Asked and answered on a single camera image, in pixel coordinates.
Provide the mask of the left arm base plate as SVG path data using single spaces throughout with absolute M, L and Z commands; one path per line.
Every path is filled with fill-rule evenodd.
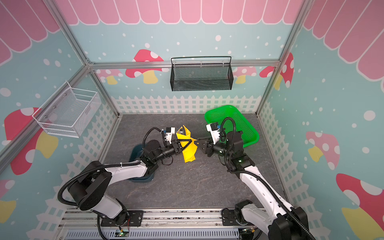
M 140 227 L 143 220 L 142 210 L 123 210 L 115 218 L 102 218 L 102 227 Z

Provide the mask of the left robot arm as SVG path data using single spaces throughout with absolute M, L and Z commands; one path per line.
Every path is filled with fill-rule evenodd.
M 58 201 L 82 211 L 91 210 L 116 225 L 124 224 L 130 219 L 130 214 L 121 201 L 106 194 L 107 188 L 124 180 L 151 178 L 159 167 L 158 162 L 180 154 L 192 143 L 191 139 L 175 139 L 162 147 L 158 141 L 152 140 L 143 144 L 141 155 L 132 162 L 104 165 L 93 161 L 60 188 Z

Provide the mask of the yellow paper napkin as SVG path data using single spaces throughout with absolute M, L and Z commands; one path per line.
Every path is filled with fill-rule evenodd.
M 183 125 L 179 128 L 179 130 L 176 132 L 177 139 L 192 139 L 193 143 L 189 145 L 189 147 L 183 151 L 183 157 L 185 163 L 192 162 L 196 159 L 195 153 L 198 149 L 198 147 L 194 144 L 194 138 L 191 136 L 190 130 Z

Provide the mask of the green plastic basket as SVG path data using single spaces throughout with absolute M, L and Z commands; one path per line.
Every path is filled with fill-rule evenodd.
M 208 124 L 218 123 L 221 125 L 227 117 L 230 117 L 235 121 L 237 132 L 243 132 L 242 139 L 244 148 L 256 144 L 259 141 L 259 133 L 236 107 L 226 105 L 209 110 L 205 113 L 205 120 Z

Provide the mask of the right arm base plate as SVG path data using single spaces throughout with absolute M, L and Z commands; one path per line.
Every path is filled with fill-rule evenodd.
M 247 226 L 248 222 L 239 219 L 240 215 L 235 210 L 224 208 L 221 211 L 221 218 L 223 226 Z

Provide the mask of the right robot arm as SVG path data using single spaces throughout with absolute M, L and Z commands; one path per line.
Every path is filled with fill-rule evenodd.
M 265 180 L 256 164 L 245 153 L 242 132 L 231 131 L 224 142 L 197 140 L 195 145 L 207 156 L 223 157 L 228 172 L 236 175 L 254 193 L 264 207 L 250 201 L 236 205 L 238 221 L 250 223 L 265 233 L 270 240 L 313 240 L 308 216 L 301 207 L 293 207 Z

